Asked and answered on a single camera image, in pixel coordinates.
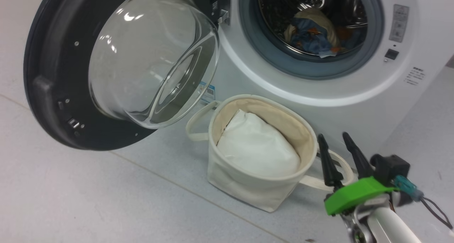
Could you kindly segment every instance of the white fabric in basket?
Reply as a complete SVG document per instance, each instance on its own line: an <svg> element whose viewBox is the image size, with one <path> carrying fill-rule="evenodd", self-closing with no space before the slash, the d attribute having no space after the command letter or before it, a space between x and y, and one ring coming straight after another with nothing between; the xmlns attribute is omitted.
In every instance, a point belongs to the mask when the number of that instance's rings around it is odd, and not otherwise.
<svg viewBox="0 0 454 243"><path fill-rule="evenodd" d="M285 177L300 167L300 157L277 129L241 109L225 128L217 148L233 164L262 177Z"/></svg>

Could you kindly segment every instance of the gray warning label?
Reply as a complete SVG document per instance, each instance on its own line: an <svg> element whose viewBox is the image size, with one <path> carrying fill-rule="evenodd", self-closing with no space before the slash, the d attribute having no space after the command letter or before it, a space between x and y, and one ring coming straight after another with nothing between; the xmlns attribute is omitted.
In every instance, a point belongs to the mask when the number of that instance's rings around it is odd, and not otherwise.
<svg viewBox="0 0 454 243"><path fill-rule="evenodd" d="M393 25L391 28L391 34L389 34L389 39L391 41L401 43L404 39L409 11L410 8L407 6L399 4L394 5Z"/></svg>

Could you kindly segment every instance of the front-loading washer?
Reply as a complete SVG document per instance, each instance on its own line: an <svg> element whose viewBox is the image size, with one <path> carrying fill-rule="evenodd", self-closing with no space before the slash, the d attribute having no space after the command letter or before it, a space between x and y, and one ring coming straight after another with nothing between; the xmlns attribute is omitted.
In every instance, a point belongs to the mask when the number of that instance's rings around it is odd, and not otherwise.
<svg viewBox="0 0 454 243"><path fill-rule="evenodd" d="M322 58L283 40L288 15L329 1L321 10L333 22L341 15L341 27L360 42ZM74 148L121 148L179 120L200 99L258 94L296 111L343 156L343 131L370 156L452 55L453 6L43 0L27 41L24 84L41 126Z"/></svg>

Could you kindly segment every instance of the blue cloth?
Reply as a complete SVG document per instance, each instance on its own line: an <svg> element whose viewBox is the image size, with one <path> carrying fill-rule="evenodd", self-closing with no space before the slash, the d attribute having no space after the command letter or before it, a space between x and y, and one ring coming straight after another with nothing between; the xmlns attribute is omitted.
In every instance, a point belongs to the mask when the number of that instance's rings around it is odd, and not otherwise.
<svg viewBox="0 0 454 243"><path fill-rule="evenodd" d="M331 43L328 41L328 31L313 20L293 18L291 24L297 28L296 33L292 34L290 38L291 46L312 54L319 54L321 51L329 51L331 49ZM317 29L319 34L309 32L312 28Z"/></svg>

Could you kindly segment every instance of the teal connector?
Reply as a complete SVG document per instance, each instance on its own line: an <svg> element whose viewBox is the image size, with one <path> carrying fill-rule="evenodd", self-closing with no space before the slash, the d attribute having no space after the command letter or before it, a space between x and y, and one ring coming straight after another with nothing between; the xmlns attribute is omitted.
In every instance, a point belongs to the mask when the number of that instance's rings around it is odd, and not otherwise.
<svg viewBox="0 0 454 243"><path fill-rule="evenodd" d="M424 193L416 187L410 180L408 180L406 177L403 177L401 175L398 175L394 178L393 182L394 186L399 188L400 191L403 191L404 193L407 193L410 195L410 197L413 199L413 201L420 201L422 196L424 196Z"/></svg>

